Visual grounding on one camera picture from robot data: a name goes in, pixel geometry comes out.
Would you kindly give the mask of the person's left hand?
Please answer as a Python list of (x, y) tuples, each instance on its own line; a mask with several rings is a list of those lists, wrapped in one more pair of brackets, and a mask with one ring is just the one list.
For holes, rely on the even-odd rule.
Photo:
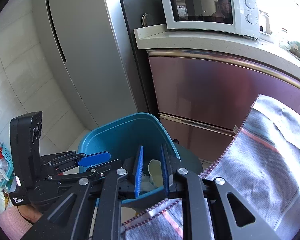
[(29, 221), (32, 224), (36, 223), (43, 215), (32, 205), (17, 206), (17, 209), (21, 214), (21, 216), (24, 217), (27, 221)]

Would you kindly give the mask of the pink sleeve left forearm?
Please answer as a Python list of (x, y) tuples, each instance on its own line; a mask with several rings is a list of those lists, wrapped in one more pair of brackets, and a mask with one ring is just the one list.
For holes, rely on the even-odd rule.
[(0, 213), (0, 227), (9, 239), (21, 239), (32, 223), (21, 216), (17, 206), (12, 206)]

